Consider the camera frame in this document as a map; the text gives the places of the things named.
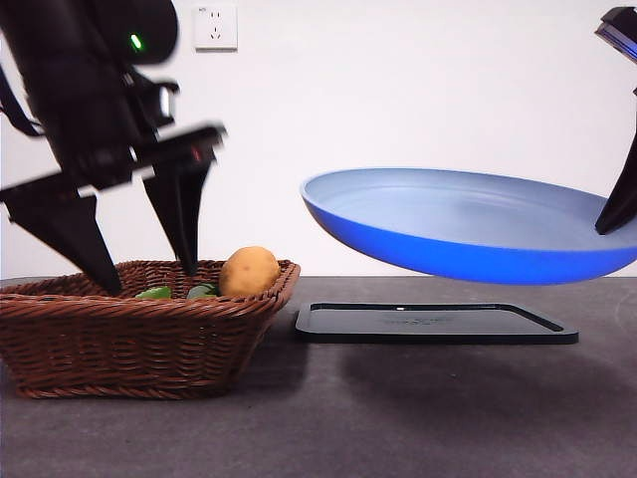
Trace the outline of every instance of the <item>black tray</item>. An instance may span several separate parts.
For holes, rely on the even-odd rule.
[[[299,336],[322,343],[576,344],[579,333],[511,304],[302,304]]]

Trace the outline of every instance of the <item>power outlet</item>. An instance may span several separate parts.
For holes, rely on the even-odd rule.
[[[237,6],[221,3],[193,8],[196,50],[237,50]]]

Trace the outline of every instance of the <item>brown woven basket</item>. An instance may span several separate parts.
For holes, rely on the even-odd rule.
[[[200,261],[186,276],[178,262],[117,265],[117,297],[84,274],[0,290],[0,355],[22,396],[114,395],[195,398],[227,392],[247,366],[301,268],[279,261],[281,276],[257,296],[186,300],[215,283],[222,261]],[[176,299],[136,299],[167,285]]]

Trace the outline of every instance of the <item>gray table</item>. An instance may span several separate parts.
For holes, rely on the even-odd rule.
[[[295,341],[302,302],[510,302],[570,346]],[[2,477],[635,477],[637,279],[506,287],[300,279],[234,391],[196,401],[17,398]]]

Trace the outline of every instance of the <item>blue plate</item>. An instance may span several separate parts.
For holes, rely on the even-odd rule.
[[[302,196],[338,241],[406,269],[478,282],[547,285],[637,259],[637,221],[600,236],[606,199],[471,172],[373,168],[323,174]]]

